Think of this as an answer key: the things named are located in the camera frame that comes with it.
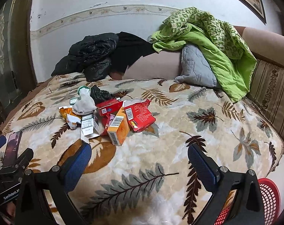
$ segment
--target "wallpaper border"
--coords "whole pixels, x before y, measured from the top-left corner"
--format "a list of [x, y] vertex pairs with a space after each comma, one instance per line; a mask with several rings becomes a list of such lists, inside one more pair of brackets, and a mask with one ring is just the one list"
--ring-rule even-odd
[[62, 28], [66, 25], [78, 23], [81, 21], [85, 21], [87, 19], [114, 16], [120, 14], [162, 15], [168, 17], [179, 10], [180, 9], [178, 8], [155, 6], [155, 5], [117, 5], [117, 6], [94, 8], [79, 13], [71, 14], [64, 18], [58, 19], [48, 25], [45, 25], [44, 27], [36, 31], [30, 31], [30, 38], [38, 39], [41, 36], [50, 33], [54, 30], [57, 30], [59, 28]]

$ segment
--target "blue textured pad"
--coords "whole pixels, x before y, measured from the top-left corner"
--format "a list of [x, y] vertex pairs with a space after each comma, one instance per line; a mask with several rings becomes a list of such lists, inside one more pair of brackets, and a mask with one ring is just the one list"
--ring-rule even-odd
[[70, 192], [75, 189], [82, 173], [84, 172], [89, 160], [92, 156], [92, 149], [89, 144], [85, 145], [84, 148], [80, 151], [75, 161], [71, 164], [69, 170], [66, 172], [64, 176], [64, 190], [65, 192]]
[[190, 145], [188, 148], [188, 158], [205, 189], [208, 192], [215, 192], [217, 189], [217, 177], [193, 145]]

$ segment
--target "black puffer jacket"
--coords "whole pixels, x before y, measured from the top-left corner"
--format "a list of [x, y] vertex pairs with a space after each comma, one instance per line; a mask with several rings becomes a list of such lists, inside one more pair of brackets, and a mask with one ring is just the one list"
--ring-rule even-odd
[[111, 67], [109, 55], [117, 42], [114, 33], [86, 36], [70, 47], [69, 54], [56, 64], [51, 76], [84, 72], [89, 82], [104, 79]]

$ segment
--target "red basket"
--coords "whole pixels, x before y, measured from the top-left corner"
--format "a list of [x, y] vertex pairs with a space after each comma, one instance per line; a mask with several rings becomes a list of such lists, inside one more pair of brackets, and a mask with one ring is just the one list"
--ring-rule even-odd
[[[264, 205], [264, 217], [265, 217], [265, 225], [271, 225], [278, 218], [280, 211], [280, 193], [273, 181], [267, 178], [258, 179], [263, 205]], [[230, 211], [230, 208], [227, 208], [219, 214], [218, 218], [214, 225], [223, 224], [224, 220], [227, 217], [227, 214]]]

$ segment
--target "white plastic bag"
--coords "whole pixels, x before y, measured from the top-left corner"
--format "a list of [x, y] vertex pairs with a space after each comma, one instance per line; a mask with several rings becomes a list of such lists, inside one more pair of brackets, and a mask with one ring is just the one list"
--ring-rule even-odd
[[78, 115], [87, 115], [96, 110], [95, 102], [90, 97], [90, 88], [81, 86], [78, 88], [77, 93], [79, 94], [80, 100], [73, 105], [73, 112]]

